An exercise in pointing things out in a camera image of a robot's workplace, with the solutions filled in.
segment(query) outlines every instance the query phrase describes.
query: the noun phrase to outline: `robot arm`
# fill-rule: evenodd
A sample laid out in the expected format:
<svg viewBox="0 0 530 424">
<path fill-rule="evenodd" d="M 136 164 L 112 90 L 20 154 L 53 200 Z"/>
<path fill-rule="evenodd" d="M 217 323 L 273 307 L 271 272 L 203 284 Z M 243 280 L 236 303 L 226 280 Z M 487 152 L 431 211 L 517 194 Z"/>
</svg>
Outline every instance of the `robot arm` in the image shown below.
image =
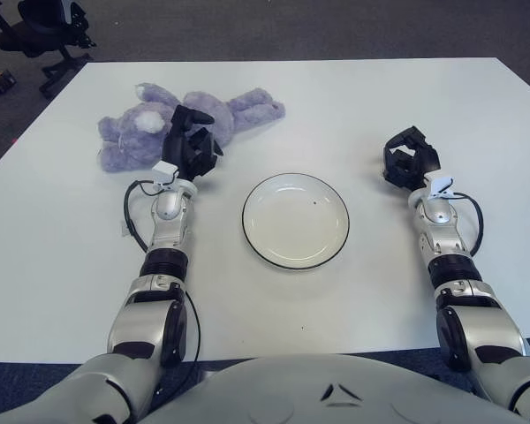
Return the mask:
<svg viewBox="0 0 530 424">
<path fill-rule="evenodd" d="M 393 151 L 400 146 L 414 155 Z M 443 360 L 468 372 L 479 396 L 530 420 L 530 352 L 458 232 L 451 200 L 460 197 L 451 191 L 453 178 L 440 170 L 437 153 L 416 127 L 391 139 L 384 157 L 384 177 L 413 190 L 408 205 L 435 289 Z"/>
<path fill-rule="evenodd" d="M 148 413 L 163 370 L 185 357 L 188 218 L 196 194 L 192 179 L 214 168 L 216 155 L 222 154 L 208 131 L 191 137 L 186 131 L 192 124 L 212 121 L 197 110 L 177 106 L 174 131 L 163 149 L 175 155 L 163 154 L 154 167 L 158 191 L 151 211 L 153 238 L 140 276 L 112 325 L 108 353 L 92 358 L 34 402 L 0 414 L 0 423 L 120 424 Z"/>
</svg>

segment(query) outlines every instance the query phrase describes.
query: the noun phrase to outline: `office chair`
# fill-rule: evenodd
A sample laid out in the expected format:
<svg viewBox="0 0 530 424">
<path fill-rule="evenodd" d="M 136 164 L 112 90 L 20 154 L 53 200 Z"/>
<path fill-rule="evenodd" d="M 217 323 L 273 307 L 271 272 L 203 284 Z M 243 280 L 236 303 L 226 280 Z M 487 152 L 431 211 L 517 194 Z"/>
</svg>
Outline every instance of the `office chair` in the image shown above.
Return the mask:
<svg viewBox="0 0 530 424">
<path fill-rule="evenodd" d="M 0 14 L 0 49 L 21 51 L 27 57 L 59 50 L 63 61 L 42 68 L 47 82 L 39 89 L 45 98 L 50 99 L 49 89 L 68 71 L 78 71 L 93 60 L 89 55 L 71 57 L 65 47 L 89 49 L 96 45 L 86 34 L 88 21 L 85 12 L 72 0 L 23 0 L 18 3 L 18 11 L 23 20 L 12 26 Z"/>
</svg>

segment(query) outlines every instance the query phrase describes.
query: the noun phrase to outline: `white plate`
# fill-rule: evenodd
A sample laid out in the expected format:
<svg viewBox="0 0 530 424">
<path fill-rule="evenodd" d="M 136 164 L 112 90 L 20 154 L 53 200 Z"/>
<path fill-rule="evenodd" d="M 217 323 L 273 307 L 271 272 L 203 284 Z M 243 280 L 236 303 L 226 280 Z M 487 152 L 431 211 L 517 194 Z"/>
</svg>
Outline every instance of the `white plate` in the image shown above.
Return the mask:
<svg viewBox="0 0 530 424">
<path fill-rule="evenodd" d="M 349 216 L 336 191 L 305 174 L 280 174 L 247 196 L 241 221 L 247 241 L 263 259 L 288 269 L 309 269 L 344 246 Z"/>
</svg>

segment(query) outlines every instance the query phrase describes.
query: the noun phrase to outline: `gray carpet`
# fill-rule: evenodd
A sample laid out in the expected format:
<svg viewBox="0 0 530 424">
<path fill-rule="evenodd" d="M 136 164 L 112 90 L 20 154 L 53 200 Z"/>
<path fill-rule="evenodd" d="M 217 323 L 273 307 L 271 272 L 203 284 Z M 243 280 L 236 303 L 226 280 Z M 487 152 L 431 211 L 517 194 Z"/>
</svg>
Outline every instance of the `gray carpet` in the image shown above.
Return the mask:
<svg viewBox="0 0 530 424">
<path fill-rule="evenodd" d="M 4 2 L 4 15 L 15 21 L 17 2 Z M 530 85 L 530 0 L 80 3 L 98 43 L 90 51 L 98 61 L 498 57 Z M 0 69 L 9 69 L 19 82 L 0 96 L 0 157 L 47 106 L 37 91 L 40 68 L 57 60 L 54 53 L 27 59 L 0 51 Z M 469 389 L 444 367 L 436 349 L 367 356 Z M 73 369 L 0 364 L 0 412 L 35 398 Z M 172 390 L 185 371 L 169 373 L 162 386 Z"/>
</svg>

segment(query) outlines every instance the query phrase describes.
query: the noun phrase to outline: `plush toy ear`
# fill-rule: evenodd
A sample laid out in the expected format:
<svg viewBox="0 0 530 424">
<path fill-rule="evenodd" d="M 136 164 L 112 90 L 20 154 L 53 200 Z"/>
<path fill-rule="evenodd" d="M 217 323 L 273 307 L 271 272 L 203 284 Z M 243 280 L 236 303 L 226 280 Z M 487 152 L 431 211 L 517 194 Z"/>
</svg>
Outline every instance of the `plush toy ear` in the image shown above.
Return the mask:
<svg viewBox="0 0 530 424">
<path fill-rule="evenodd" d="M 147 82 L 135 86 L 135 94 L 143 102 L 159 102 L 171 106 L 173 109 L 180 104 L 178 98 L 163 87 Z"/>
</svg>

